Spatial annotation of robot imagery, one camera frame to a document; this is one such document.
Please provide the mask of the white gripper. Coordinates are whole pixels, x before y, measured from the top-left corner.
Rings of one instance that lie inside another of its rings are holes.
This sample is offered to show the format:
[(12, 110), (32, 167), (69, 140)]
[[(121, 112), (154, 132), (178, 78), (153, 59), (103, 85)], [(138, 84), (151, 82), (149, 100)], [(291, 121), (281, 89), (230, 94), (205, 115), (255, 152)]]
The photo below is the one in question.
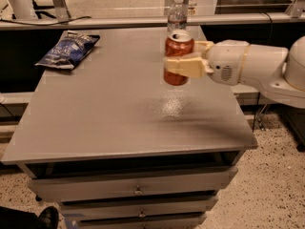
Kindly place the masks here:
[(201, 56), (207, 54), (209, 62), (201, 57), (167, 57), (164, 66), (170, 73), (190, 78), (209, 74), (216, 83), (234, 86), (239, 83), (242, 63), (249, 47), (250, 44), (245, 41), (225, 40), (216, 44), (213, 41), (195, 41), (193, 51)]

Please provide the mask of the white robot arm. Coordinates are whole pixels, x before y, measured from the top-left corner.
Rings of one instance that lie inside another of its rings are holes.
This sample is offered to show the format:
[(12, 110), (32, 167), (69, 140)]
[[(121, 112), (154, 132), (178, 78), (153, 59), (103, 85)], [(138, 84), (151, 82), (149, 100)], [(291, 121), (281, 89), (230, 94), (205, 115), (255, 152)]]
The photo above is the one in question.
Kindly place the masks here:
[(225, 40), (197, 41), (194, 52), (166, 57), (170, 73), (257, 89), (268, 99), (296, 108), (305, 108), (305, 37), (289, 48)]

